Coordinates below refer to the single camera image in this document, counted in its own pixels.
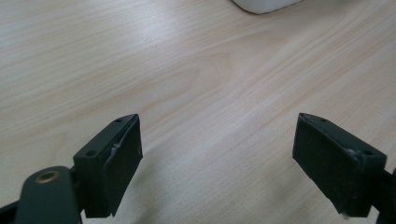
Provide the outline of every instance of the white device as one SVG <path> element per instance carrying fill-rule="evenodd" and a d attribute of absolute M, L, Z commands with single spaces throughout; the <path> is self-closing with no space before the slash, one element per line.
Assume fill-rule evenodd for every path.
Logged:
<path fill-rule="evenodd" d="M 256 14 L 271 12 L 282 7 L 298 3 L 301 0 L 233 0 L 238 6 L 246 11 Z"/>

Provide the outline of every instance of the wood grain surface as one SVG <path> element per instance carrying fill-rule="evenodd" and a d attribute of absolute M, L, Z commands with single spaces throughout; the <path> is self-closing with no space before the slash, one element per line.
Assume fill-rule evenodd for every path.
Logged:
<path fill-rule="evenodd" d="M 84 223 L 345 220 L 291 158 L 299 112 L 396 167 L 396 2 L 0 2 L 0 206 L 25 178 L 138 113 L 144 159 L 119 212 Z"/>

